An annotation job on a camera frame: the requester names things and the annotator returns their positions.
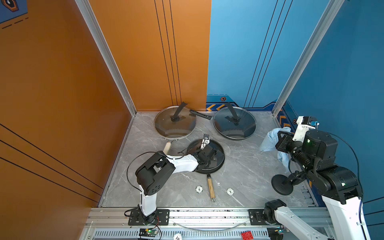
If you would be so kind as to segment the light blue cloth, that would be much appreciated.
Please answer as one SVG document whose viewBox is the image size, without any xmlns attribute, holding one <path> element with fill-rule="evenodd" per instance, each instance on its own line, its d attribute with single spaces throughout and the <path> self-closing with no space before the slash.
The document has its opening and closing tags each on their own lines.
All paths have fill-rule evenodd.
<svg viewBox="0 0 384 240">
<path fill-rule="evenodd" d="M 279 138 L 278 138 L 278 132 L 279 131 L 290 133 L 291 128 L 290 127 L 275 128 L 275 129 L 269 131 L 267 133 L 266 137 L 264 138 L 263 142 L 260 145 L 260 151 L 270 152 L 270 151 L 276 150 L 276 144 L 279 141 Z M 286 173 L 288 173 L 290 171 L 289 170 L 289 162 L 290 162 L 289 155 L 287 153 L 283 153 L 283 152 L 278 151 L 277 156 L 278 156 L 278 160 L 285 167 Z"/>
</svg>

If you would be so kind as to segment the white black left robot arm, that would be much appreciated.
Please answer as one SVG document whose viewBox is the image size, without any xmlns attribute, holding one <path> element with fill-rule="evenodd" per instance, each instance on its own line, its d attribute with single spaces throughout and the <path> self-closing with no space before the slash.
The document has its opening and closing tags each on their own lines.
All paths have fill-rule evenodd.
<svg viewBox="0 0 384 240">
<path fill-rule="evenodd" d="M 171 175 L 182 172 L 211 175 L 223 166 L 224 161 L 224 150 L 213 142 L 203 149 L 199 146 L 190 147 L 183 156 L 170 156 L 163 151 L 155 152 L 135 172 L 141 194 L 141 218 L 147 224 L 157 219 L 157 192 Z"/>
</svg>

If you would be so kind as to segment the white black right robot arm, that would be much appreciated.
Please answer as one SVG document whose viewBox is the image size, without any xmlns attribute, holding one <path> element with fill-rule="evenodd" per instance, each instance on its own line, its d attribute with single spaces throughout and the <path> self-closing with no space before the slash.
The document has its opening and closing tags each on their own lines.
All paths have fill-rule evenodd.
<svg viewBox="0 0 384 240">
<path fill-rule="evenodd" d="M 295 185 L 311 181 L 326 204 L 337 240 L 370 239 L 364 222 L 360 180 L 349 169 L 335 164 L 337 140 L 316 129 L 307 131 L 302 141 L 284 131 L 278 131 L 278 139 L 276 149 L 290 154 L 303 169 L 287 177 L 275 175 L 271 180 L 274 190 L 288 196 Z"/>
</svg>

